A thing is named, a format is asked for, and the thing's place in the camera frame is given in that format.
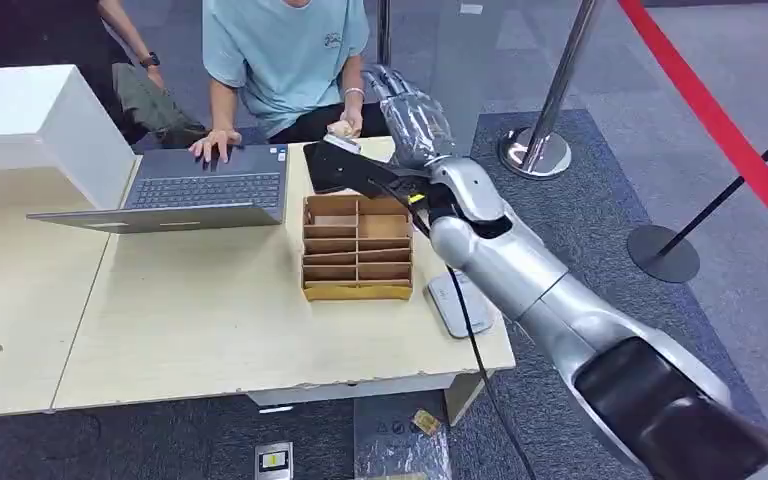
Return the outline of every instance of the red rope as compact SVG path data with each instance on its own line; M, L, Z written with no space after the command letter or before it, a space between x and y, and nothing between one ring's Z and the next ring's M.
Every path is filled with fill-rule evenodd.
M618 0L684 101L768 210L768 166L726 115L640 0Z

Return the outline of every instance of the bracelet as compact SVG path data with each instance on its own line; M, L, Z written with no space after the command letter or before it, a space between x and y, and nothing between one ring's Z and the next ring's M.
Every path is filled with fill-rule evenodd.
M347 88L346 91L343 92L343 98L348 97L349 94L352 92L359 93L360 96L363 97L364 100L366 100L366 92L364 92L362 88L357 88L357 87Z

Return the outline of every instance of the light blue t-shirt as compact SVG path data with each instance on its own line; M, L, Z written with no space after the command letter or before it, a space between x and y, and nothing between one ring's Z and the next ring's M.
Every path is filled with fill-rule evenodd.
M363 0L204 0L204 66L239 88L267 136L342 101L337 79L369 38Z

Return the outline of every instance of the wristwatch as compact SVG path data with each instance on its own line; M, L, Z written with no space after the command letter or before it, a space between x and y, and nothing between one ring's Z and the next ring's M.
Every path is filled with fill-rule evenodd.
M159 66L160 65L160 59L157 58L157 54L154 52L148 52L148 57L140 60L140 65L143 66L143 68L148 68L151 66Z

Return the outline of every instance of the black pants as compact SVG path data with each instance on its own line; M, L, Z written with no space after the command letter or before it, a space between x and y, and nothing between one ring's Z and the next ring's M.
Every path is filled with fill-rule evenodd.
M269 143L298 143L318 142L328 133L328 125L340 120L343 113L343 104L319 107L312 112L305 113L296 120L292 126L281 130ZM377 103L367 103L361 110L363 115L363 129L361 137L386 137L390 135L384 114Z

